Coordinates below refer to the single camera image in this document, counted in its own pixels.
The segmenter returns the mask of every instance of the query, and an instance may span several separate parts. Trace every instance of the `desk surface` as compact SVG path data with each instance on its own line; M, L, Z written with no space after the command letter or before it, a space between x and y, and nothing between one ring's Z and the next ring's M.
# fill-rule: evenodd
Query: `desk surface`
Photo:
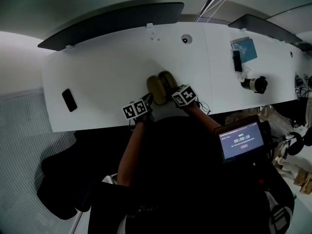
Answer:
M193 42L184 44L183 34L191 35ZM178 84L191 84L212 113L295 99L295 73L311 73L312 59L292 45L225 25L157 25L154 36L141 27L49 55L43 67L43 86L53 131L126 125L122 106L145 95L146 79L163 70L170 71ZM249 76L263 75L269 83L263 95L243 89L234 72L229 42L246 36L253 39L258 55L246 63L252 70ZM67 88L78 106L71 113L61 95ZM184 114L173 103L153 109L156 120Z

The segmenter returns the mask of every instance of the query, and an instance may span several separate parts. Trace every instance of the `black smartphone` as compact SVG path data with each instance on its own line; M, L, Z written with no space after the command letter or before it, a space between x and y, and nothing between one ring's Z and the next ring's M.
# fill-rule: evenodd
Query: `black smartphone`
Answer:
M240 52L238 50L233 51L233 60L235 71L242 72L242 63L240 61Z
M69 89L66 89L66 90L62 93L62 95L63 95L64 101L65 101L65 103L66 103L66 105L67 105L67 107L68 107L68 110L69 110L70 112L72 112L72 111L74 111L75 109L77 109L77 105L76 105L75 100L74 100L74 98L73 98L73 96L72 96L72 93L70 92Z

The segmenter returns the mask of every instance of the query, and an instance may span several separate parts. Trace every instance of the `black and white marker cube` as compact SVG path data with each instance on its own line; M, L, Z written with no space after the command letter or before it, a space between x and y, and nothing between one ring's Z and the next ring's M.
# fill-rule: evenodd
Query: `black and white marker cube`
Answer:
M127 120L137 118L147 112L146 105L142 99L122 108Z
M197 94L190 85L182 85L178 91L176 91L172 98L179 105L179 107L190 104L197 98Z

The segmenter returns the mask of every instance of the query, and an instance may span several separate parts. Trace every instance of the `tablet screen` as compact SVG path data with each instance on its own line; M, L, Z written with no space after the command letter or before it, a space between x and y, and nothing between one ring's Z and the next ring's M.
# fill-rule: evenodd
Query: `tablet screen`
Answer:
M264 145L257 122L219 134L219 137L225 159Z

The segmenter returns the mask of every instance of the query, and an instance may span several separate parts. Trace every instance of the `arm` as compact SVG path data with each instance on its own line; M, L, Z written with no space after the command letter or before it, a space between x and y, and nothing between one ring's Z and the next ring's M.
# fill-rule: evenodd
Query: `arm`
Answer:
M188 115L195 117L211 134L214 133L215 128L221 126L219 123L215 122L208 115L206 115L199 107L197 107L195 102L187 106L184 111Z
M131 186L145 130L143 122L136 124L118 167L117 185Z

